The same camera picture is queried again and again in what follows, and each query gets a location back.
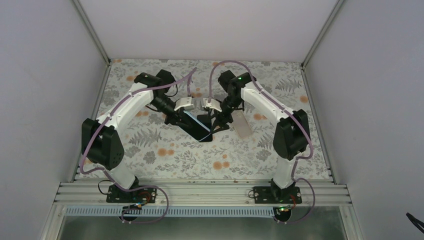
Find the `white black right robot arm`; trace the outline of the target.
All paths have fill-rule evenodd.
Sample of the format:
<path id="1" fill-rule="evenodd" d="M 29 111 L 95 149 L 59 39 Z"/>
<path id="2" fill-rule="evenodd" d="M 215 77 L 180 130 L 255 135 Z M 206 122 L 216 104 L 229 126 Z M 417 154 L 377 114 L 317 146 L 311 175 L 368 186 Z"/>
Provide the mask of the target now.
<path id="1" fill-rule="evenodd" d="M 282 104 L 247 72 L 235 76 L 227 70 L 220 74 L 218 83 L 227 96 L 213 111 L 212 133 L 229 129 L 229 124 L 234 121 L 232 113 L 243 103 L 249 103 L 259 110 L 275 127 L 272 145 L 280 158 L 270 182 L 270 195 L 274 202 L 284 203 L 295 187 L 294 169 L 297 159 L 311 140 L 307 113 Z"/>

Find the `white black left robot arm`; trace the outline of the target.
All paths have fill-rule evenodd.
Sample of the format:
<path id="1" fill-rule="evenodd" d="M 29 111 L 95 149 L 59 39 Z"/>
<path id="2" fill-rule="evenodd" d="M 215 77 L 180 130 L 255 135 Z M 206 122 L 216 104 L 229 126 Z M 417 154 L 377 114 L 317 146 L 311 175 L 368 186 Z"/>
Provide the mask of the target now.
<path id="1" fill-rule="evenodd" d="M 102 171 L 106 178 L 118 189 L 119 196 L 131 203 L 139 197 L 138 178 L 123 162 L 124 147 L 121 134 L 136 113 L 146 105 L 157 102 L 157 110 L 167 116 L 167 122 L 179 127 L 192 128 L 188 115 L 183 108 L 176 109 L 176 104 L 166 95 L 170 87 L 184 81 L 190 81 L 196 72 L 193 68 L 180 80 L 166 70 L 157 75 L 141 73 L 128 92 L 111 109 L 96 119 L 87 118 L 81 125 L 81 160 L 78 164 L 80 173 L 88 175 Z"/>

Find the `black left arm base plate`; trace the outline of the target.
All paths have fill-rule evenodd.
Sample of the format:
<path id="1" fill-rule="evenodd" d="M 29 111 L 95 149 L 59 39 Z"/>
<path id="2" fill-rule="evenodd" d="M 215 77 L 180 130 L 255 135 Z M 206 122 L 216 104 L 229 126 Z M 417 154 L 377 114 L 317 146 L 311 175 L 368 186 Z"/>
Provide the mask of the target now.
<path id="1" fill-rule="evenodd" d="M 142 187 L 136 191 L 123 191 L 116 185 L 111 185 L 108 189 L 106 202 L 107 203 L 150 203 L 156 201 L 157 190 L 151 187 Z"/>

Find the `beige phone case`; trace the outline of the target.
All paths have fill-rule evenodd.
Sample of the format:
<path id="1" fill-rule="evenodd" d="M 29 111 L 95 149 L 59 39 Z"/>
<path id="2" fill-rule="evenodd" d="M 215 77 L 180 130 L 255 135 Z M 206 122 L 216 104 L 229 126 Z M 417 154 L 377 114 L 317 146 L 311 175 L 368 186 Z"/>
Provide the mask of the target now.
<path id="1" fill-rule="evenodd" d="M 237 135 L 241 139 L 248 138 L 253 135 L 253 130 L 251 126 L 249 125 L 245 114 L 242 110 L 236 110 L 232 114 L 232 125 L 237 133 Z"/>

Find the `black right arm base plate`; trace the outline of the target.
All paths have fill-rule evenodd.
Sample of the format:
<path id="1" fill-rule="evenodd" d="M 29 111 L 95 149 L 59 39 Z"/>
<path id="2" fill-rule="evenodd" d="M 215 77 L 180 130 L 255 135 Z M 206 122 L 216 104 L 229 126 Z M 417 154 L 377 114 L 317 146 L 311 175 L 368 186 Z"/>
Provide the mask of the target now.
<path id="1" fill-rule="evenodd" d="M 255 186 L 252 188 L 252 198 L 256 204 L 301 204 L 302 194 L 297 186 L 283 190 L 271 186 Z"/>

